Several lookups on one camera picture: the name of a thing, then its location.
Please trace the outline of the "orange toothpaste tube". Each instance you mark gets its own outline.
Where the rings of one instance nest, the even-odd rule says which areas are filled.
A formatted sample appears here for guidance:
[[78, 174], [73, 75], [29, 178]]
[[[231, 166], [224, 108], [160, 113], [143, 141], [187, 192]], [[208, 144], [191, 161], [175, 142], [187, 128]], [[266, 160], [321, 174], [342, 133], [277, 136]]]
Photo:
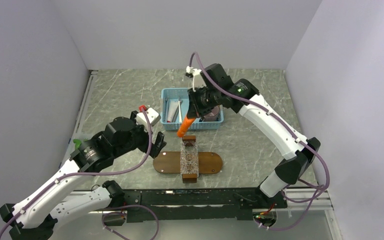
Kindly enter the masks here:
[[182, 120], [182, 123], [177, 130], [177, 136], [179, 138], [183, 138], [185, 134], [187, 133], [188, 129], [191, 127], [191, 125], [194, 123], [196, 118], [188, 118], [187, 116]]

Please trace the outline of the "clear acrylic toothbrush holder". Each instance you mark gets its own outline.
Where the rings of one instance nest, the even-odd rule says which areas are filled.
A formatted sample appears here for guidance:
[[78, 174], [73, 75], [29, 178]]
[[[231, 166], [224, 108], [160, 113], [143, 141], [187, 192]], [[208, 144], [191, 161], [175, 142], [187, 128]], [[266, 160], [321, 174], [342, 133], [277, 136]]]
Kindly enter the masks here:
[[195, 184], [199, 177], [199, 152], [196, 137], [185, 135], [180, 145], [180, 175], [184, 184]]

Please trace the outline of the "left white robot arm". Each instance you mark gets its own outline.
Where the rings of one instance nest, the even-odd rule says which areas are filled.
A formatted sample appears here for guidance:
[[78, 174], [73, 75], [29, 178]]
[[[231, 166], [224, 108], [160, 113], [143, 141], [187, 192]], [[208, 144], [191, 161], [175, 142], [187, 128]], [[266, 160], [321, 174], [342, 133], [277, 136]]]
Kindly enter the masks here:
[[115, 118], [90, 139], [77, 142], [69, 159], [40, 188], [18, 203], [0, 207], [2, 230], [13, 240], [47, 240], [58, 228], [91, 211], [124, 206], [125, 192], [114, 180], [71, 200], [66, 197], [86, 180], [105, 176], [115, 159], [131, 151], [156, 158], [166, 145], [164, 134], [152, 131], [160, 118], [153, 108], [141, 106], [129, 117]]

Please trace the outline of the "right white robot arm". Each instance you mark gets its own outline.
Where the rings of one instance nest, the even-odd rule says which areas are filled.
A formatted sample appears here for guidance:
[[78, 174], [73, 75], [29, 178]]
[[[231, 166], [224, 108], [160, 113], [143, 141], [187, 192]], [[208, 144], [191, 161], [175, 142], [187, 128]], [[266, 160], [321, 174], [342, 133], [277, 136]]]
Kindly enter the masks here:
[[219, 63], [204, 70], [187, 66], [185, 76], [198, 85], [188, 89], [189, 107], [177, 135], [182, 137], [192, 120], [202, 118], [215, 107], [223, 106], [253, 123], [279, 150], [282, 161], [258, 186], [256, 203], [269, 207], [285, 187], [297, 183], [313, 163], [320, 141], [307, 138], [280, 117], [259, 90], [247, 79], [233, 82]]

